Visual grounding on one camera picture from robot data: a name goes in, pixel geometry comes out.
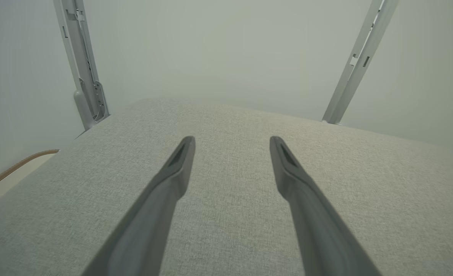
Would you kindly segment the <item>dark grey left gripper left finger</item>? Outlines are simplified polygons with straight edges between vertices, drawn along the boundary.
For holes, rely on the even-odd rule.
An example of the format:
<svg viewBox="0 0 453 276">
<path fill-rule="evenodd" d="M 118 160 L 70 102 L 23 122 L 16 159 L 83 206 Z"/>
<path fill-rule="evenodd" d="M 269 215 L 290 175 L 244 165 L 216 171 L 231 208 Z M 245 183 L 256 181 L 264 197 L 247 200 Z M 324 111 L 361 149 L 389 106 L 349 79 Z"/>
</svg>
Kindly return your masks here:
<svg viewBox="0 0 453 276">
<path fill-rule="evenodd" d="M 187 191 L 195 138 L 184 137 L 83 272 L 158 276 L 177 201 Z"/>
</svg>

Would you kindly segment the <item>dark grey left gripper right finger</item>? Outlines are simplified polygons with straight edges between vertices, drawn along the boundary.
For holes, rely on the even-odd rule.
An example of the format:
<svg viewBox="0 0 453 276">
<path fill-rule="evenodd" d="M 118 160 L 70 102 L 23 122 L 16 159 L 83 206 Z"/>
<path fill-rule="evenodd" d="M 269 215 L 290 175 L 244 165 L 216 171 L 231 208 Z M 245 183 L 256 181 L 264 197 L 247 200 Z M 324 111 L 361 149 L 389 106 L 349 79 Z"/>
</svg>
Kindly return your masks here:
<svg viewBox="0 0 453 276">
<path fill-rule="evenodd" d="M 285 141 L 270 138 L 276 186 L 289 203 L 307 276 L 381 273 Z"/>
</svg>

